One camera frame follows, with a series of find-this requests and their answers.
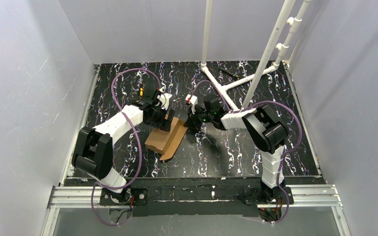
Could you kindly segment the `brown cardboard box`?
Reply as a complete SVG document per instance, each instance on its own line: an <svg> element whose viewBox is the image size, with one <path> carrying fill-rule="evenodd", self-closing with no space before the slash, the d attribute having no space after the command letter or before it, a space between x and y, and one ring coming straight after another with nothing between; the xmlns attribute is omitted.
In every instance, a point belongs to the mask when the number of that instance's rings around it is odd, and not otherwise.
<svg viewBox="0 0 378 236"><path fill-rule="evenodd" d="M166 132L153 128L145 141L145 146L148 150L158 153L160 155L160 161L168 161L177 151L187 129L181 119L174 117L170 131Z"/></svg>

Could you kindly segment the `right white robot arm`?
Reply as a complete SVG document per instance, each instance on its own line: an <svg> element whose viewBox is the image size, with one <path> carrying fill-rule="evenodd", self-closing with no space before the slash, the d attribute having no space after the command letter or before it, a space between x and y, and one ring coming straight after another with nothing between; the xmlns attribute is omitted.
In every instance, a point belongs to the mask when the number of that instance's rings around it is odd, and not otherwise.
<svg viewBox="0 0 378 236"><path fill-rule="evenodd" d="M187 95L185 100L188 105L185 127L199 131L202 124L211 123L219 130L245 129L260 150L263 167L260 186L242 189L237 198L247 205L277 201L285 188L281 163L288 130L276 113L268 105L231 112L220 105L215 95L206 96L203 105L198 104L194 95Z"/></svg>

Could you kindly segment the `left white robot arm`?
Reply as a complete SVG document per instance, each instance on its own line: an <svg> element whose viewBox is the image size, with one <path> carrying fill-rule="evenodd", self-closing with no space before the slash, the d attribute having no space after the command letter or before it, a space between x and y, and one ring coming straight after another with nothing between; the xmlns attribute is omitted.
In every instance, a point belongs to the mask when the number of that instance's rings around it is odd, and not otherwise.
<svg viewBox="0 0 378 236"><path fill-rule="evenodd" d="M105 122L81 128L71 161L73 167L93 177L102 187L120 194L129 183L113 167L114 144L142 123L170 131L174 116L171 99L171 94L156 90L153 95L132 100Z"/></svg>

